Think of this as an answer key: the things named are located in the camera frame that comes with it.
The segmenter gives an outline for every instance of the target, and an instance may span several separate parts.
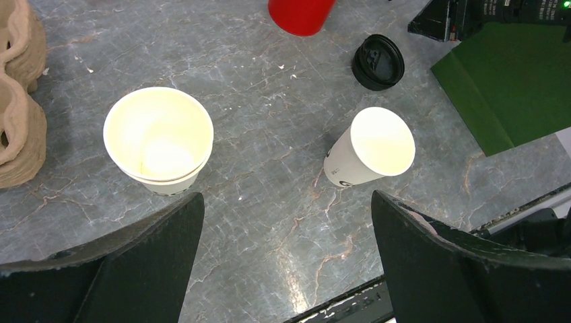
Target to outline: green board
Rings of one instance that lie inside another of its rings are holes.
[[[571,127],[564,30],[486,24],[432,67],[487,156]]]

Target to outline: marble surface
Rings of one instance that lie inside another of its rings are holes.
[[[194,187],[207,210],[181,322],[281,322],[380,275],[374,189],[470,230],[571,182],[555,135],[483,156],[429,70],[452,44],[406,32],[426,0],[339,0],[310,38],[280,30],[266,0],[30,2],[48,38],[49,70],[33,95],[48,151],[34,180],[0,190],[0,262],[41,259],[180,199],[134,183],[103,145],[113,103],[155,85],[195,96],[215,126]],[[406,62],[383,92],[349,68],[372,33],[392,38]],[[369,106],[408,123],[415,162],[402,176],[337,188],[323,158]]]

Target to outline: red cup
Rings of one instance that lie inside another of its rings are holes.
[[[268,10],[273,21],[296,36],[317,34],[335,0],[269,0]]]

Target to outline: white paper cup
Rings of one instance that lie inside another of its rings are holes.
[[[151,192],[166,196],[177,195],[188,190],[192,186],[192,184],[194,184],[199,172],[204,168],[204,166],[208,162],[211,152],[212,148],[208,151],[206,159],[204,159],[203,163],[197,169],[193,170],[190,174],[186,175],[185,177],[179,178],[178,180],[171,180],[169,182],[154,182],[152,180],[145,180],[143,178],[135,177],[125,172],[124,170],[123,172],[126,173],[132,179],[142,183],[142,185],[148,188]]]
[[[189,178],[212,150],[214,128],[192,96],[148,87],[121,98],[103,127],[111,159],[134,179],[172,182]]]
[[[323,168],[332,183],[347,187],[400,175],[410,168],[414,155],[414,138],[403,119],[372,107],[355,116],[327,153]]]

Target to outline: black plastic lid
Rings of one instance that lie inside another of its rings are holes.
[[[405,61],[392,40],[374,34],[367,37],[355,52],[351,70],[364,87],[380,91],[401,80],[405,73]]]

